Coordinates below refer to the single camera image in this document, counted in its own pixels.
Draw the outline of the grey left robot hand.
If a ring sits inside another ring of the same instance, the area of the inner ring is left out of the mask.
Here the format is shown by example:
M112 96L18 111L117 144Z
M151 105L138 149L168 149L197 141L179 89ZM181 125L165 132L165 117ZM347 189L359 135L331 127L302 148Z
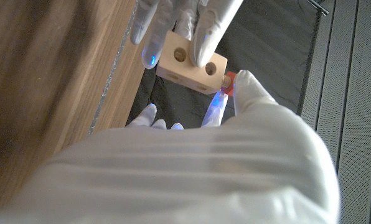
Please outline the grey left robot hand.
M130 41L145 41L141 60L145 68L155 67L169 30L191 41L194 66L208 63L242 5L242 0L140 0L131 28Z

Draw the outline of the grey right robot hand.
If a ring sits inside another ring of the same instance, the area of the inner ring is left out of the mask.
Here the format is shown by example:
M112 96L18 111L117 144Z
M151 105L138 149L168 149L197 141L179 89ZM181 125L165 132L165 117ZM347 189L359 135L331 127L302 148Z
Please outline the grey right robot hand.
M148 105L45 162L0 223L337 223L326 145L255 76L234 79L235 116L215 96L201 128L167 128Z

